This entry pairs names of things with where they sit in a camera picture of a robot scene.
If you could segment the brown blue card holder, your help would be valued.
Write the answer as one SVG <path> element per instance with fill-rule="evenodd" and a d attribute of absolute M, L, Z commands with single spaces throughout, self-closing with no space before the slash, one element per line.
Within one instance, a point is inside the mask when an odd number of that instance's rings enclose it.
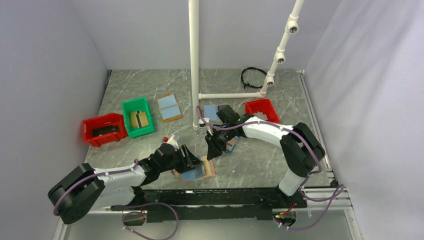
<path fill-rule="evenodd" d="M 206 180 L 216 177 L 215 165 L 213 160 L 207 160 L 207 156 L 200 156 L 202 164 L 197 165 L 194 169 L 189 171 L 178 173 L 176 170 L 172 170 L 171 173 L 177 177 L 182 184 Z"/>

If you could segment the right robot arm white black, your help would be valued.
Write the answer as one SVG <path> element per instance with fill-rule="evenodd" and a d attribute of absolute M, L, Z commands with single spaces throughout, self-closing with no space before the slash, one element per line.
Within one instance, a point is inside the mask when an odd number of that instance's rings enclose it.
<path fill-rule="evenodd" d="M 239 115 L 230 106 L 216 114 L 222 125 L 208 122 L 196 107 L 199 122 L 208 126 L 205 141 L 207 159 L 222 155 L 227 142 L 235 137 L 261 140 L 281 148 L 288 170 L 277 186 L 276 203 L 287 208 L 295 201 L 295 193 L 311 174 L 320 173 L 320 161 L 326 153 L 320 142 L 305 123 L 282 125 L 258 118 L 252 114 Z"/>

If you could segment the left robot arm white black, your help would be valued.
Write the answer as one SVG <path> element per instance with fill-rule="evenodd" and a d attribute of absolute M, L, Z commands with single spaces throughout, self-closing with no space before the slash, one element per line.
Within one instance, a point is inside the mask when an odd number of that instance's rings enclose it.
<path fill-rule="evenodd" d="M 156 181 L 163 172 L 184 173 L 202 165 L 186 145 L 175 148 L 163 143 L 148 157 L 116 168 L 93 168 L 82 163 L 52 187 L 47 196 L 53 214 L 65 224 L 82 219 L 90 210 L 112 206 L 139 209 L 145 201 L 142 186 Z"/>

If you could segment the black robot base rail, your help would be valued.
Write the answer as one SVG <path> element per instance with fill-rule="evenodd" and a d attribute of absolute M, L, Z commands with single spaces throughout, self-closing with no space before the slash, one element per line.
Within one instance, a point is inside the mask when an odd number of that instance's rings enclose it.
<path fill-rule="evenodd" d="M 136 211 L 142 209 L 148 223 L 174 220 L 170 205 L 180 220 L 256 219 L 268 221 L 277 211 L 305 209 L 306 200 L 300 193 L 291 197 L 277 187 L 216 188 L 216 189 L 157 189 L 144 190 L 127 205 L 113 205 L 110 209 Z"/>

